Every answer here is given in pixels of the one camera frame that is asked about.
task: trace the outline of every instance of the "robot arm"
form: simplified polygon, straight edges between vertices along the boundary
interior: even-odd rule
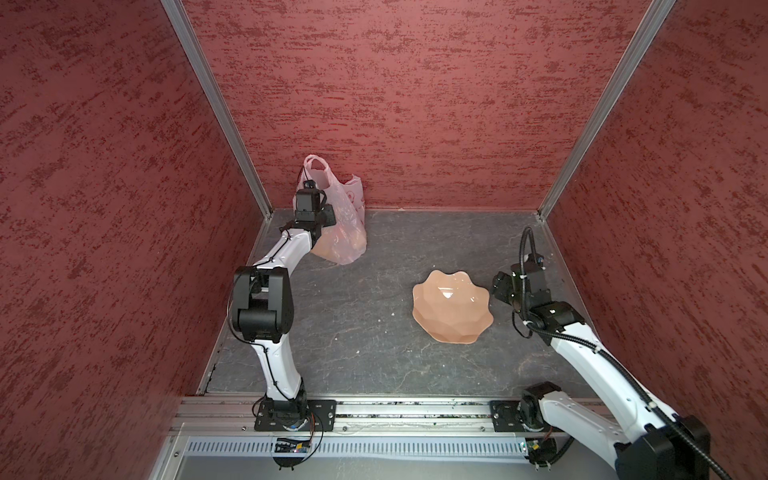
[[[315,182],[304,182],[296,192],[296,217],[281,230],[270,252],[252,266],[235,272],[231,326],[259,356],[270,414],[288,429],[307,417],[306,393],[293,364],[289,332],[293,325],[290,274],[320,238],[324,227],[336,224],[333,207]]]
[[[527,239],[532,252],[525,256]],[[531,431],[550,425],[562,429],[614,467],[620,480],[705,480],[709,467],[730,478],[709,457],[710,434],[701,422],[693,416],[681,418],[608,352],[571,305],[552,301],[543,265],[533,233],[526,228],[519,265],[512,267],[511,275],[498,273],[492,295],[515,308],[531,330],[527,338],[537,333],[579,372],[617,423],[545,382],[523,392],[518,407],[523,426]]]

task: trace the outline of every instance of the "pink bowl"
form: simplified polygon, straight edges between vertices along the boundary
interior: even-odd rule
[[[433,270],[413,287],[413,318],[438,342],[474,343],[493,323],[489,297],[466,272]]]

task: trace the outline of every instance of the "gray floor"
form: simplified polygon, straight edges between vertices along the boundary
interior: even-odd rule
[[[281,210],[262,245],[277,241],[291,218]],[[291,276],[296,319],[291,344],[309,393],[517,396],[549,380],[573,397],[595,397],[576,371],[536,336],[512,328],[511,307],[491,299],[491,325],[471,345],[439,343],[412,317],[412,288],[433,270],[464,270],[489,288],[517,256],[520,233],[534,226],[538,250],[552,254],[533,214],[375,211],[366,215],[368,250],[338,266],[310,254]],[[554,300],[577,305],[548,262]],[[256,353],[227,338],[208,392],[262,393]]]

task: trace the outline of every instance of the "plastic bag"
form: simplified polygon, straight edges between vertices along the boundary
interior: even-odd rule
[[[314,161],[320,162],[323,169],[312,169]],[[312,253],[340,265],[354,262],[365,253],[367,243],[363,226],[366,205],[362,197],[362,180],[353,176],[352,180],[342,184],[328,163],[317,155],[304,159],[297,190],[303,188],[305,180],[314,180],[317,188],[326,192],[328,203],[333,205],[336,215],[336,225],[323,228]],[[293,199],[293,208],[296,208],[296,198]]]

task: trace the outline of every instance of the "black mounting plate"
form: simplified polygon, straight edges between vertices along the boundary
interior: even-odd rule
[[[494,432],[533,433],[526,430],[518,420],[518,400],[492,400],[488,404],[491,407],[491,420],[493,420]],[[550,425],[544,424],[541,433],[547,433]],[[560,429],[552,429],[553,432],[562,432]]]
[[[336,420],[336,400],[307,400],[307,404],[310,406],[310,412],[315,414],[315,430],[323,429],[324,432],[331,432]],[[308,432],[310,430],[309,422],[296,430],[286,429],[270,416],[263,402],[259,404],[259,412],[256,415],[253,429],[257,432]]]

